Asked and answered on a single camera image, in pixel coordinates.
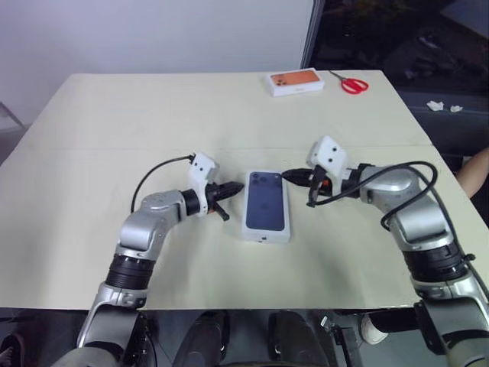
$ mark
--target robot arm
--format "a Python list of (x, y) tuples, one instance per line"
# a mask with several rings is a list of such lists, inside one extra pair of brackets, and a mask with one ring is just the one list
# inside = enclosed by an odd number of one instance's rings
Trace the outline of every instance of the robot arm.
[(153, 267), (167, 233), (193, 214), (216, 211), (227, 220), (229, 215), (218, 201), (234, 196), (244, 186), (214, 183), (218, 169), (211, 158), (197, 154), (189, 169), (190, 190), (146, 196), (125, 220), (107, 278), (79, 334), (78, 348), (54, 367), (134, 365), (144, 343), (145, 325), (138, 309), (146, 303)]
[[(330, 137), (317, 141), (307, 159), (311, 169), (290, 170), (283, 178), (310, 187), (308, 206), (318, 195), (349, 192), (349, 197), (376, 206), (387, 214), (421, 192), (419, 176), (408, 168), (393, 169), (360, 164), (346, 167), (346, 153)], [(378, 174), (357, 190), (362, 181)], [(415, 311), (427, 346), (446, 354), (453, 367), (489, 363), (489, 308), (456, 235), (442, 208), (421, 196), (387, 220), (411, 272), (415, 292), (423, 299)]]

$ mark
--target red scissors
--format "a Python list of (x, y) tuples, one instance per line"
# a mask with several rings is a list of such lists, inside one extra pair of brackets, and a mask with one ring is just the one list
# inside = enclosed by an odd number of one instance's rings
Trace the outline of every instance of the red scissors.
[(345, 78), (344, 76), (333, 73), (332, 71), (329, 72), (341, 80), (342, 88), (346, 93), (360, 94), (368, 89), (368, 84), (363, 80)]

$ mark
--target orange phone box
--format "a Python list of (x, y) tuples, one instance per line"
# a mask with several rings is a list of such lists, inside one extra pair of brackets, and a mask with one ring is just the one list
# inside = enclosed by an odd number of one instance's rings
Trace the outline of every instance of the orange phone box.
[(265, 76), (272, 96), (287, 96), (289, 94), (312, 92), (324, 88), (324, 80), (321, 79), (316, 69), (287, 71)]

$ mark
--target white table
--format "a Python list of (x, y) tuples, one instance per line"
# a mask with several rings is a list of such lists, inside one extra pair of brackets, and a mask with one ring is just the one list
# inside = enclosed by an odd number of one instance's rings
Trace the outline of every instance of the white table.
[[(159, 161), (204, 151), (221, 180), (249, 169), (304, 167), (310, 145), (331, 135), (351, 165), (424, 159), (466, 252), (489, 281), (489, 233), (436, 149), (381, 72), (342, 72), (370, 83), (350, 96), (324, 73), (320, 93), (272, 98), (257, 73), (75, 75), (0, 167), (0, 306), (89, 308), (105, 279), (131, 195)], [(185, 164), (165, 167), (141, 196), (185, 190)], [(147, 307), (362, 308), (417, 300), (403, 256), (359, 200), (306, 207), (289, 185), (293, 238), (239, 240), (232, 219), (189, 218), (167, 238)]]

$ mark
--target scissors handle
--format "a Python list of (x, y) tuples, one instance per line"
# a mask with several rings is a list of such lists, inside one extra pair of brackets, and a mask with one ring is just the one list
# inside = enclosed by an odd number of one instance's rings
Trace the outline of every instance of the scissors handle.
[(342, 88), (346, 93), (360, 94), (368, 89), (368, 83), (359, 79), (347, 78), (342, 80)]

